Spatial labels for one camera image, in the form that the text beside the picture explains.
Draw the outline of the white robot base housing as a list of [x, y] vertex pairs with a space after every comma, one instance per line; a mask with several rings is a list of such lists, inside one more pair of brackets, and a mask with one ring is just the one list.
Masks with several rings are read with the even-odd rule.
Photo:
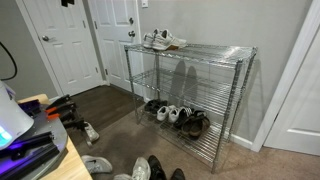
[[0, 150], [7, 148], [34, 124], [11, 96], [11, 91], [0, 81]]

